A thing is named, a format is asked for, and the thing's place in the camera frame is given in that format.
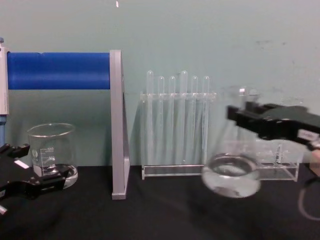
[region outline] water in flask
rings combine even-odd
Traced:
[[[260,189],[255,162],[245,155],[218,154],[202,170],[204,184],[229,198],[245,198]]]

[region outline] glassware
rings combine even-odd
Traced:
[[[70,168],[64,188],[78,179],[74,135],[75,127],[67,123],[47,123],[30,128],[28,133],[33,171],[38,176],[55,174]]]
[[[257,91],[244,87],[230,87],[224,100],[244,108],[245,102],[255,102]],[[260,175],[256,162],[256,134],[225,120],[213,156],[202,169],[202,180],[213,192],[230,198],[245,198],[260,189]]]

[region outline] gray metal stand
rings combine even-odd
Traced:
[[[124,71],[120,50],[110,51],[110,95],[112,126],[112,199],[123,200],[126,199],[127,196],[130,158]]]

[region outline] white cable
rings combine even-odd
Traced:
[[[315,183],[315,182],[319,182],[320,181],[320,178],[316,177],[316,178],[313,178],[309,181],[307,181],[304,185],[304,187],[300,190],[300,193],[299,193],[299,198],[298,198],[298,209],[299,209],[299,212],[307,219],[309,220],[312,220],[312,221],[320,221],[320,217],[315,217],[315,216],[311,216],[309,213],[307,213],[305,207],[304,207],[304,200],[305,200],[305,195],[306,195],[306,191],[307,191],[307,188]]]

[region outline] white label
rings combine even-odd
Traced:
[[[6,194],[6,190],[0,191],[0,198],[2,198]]]
[[[308,140],[308,141],[315,141],[319,138],[319,134],[313,131],[308,131],[304,129],[299,129],[298,131],[298,138]]]
[[[24,162],[20,161],[20,160],[17,160],[17,161],[14,161],[15,164],[18,164],[20,167],[24,168],[24,169],[28,169],[29,166],[27,164],[25,164]]]
[[[7,209],[4,206],[0,206],[0,214],[4,215],[7,212]]]

